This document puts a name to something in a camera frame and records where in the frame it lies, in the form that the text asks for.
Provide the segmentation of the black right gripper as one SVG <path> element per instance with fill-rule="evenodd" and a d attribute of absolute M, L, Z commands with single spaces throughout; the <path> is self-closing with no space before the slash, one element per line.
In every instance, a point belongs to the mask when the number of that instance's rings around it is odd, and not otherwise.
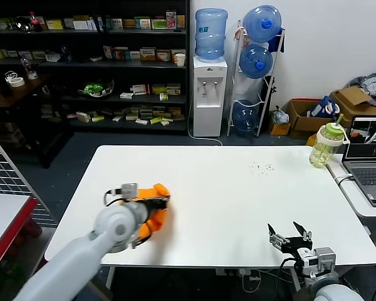
<path fill-rule="evenodd" d="M 311 240 L 312 232 L 305 230 L 305 228 L 297 222 L 293 222 L 296 230 L 301 236 L 294 236 L 285 238 L 275 232 L 274 228 L 268 224 L 269 242 L 282 253 L 297 255 L 300 248 L 311 250 L 313 242 Z"/>

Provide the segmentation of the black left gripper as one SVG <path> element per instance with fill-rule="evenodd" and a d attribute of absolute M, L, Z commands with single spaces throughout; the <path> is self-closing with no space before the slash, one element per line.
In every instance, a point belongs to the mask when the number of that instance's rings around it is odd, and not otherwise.
<path fill-rule="evenodd" d="M 143 200 L 148 211 L 166 210 L 167 202 L 170 200 L 170 196 L 163 196 L 161 198 L 146 198 Z"/>

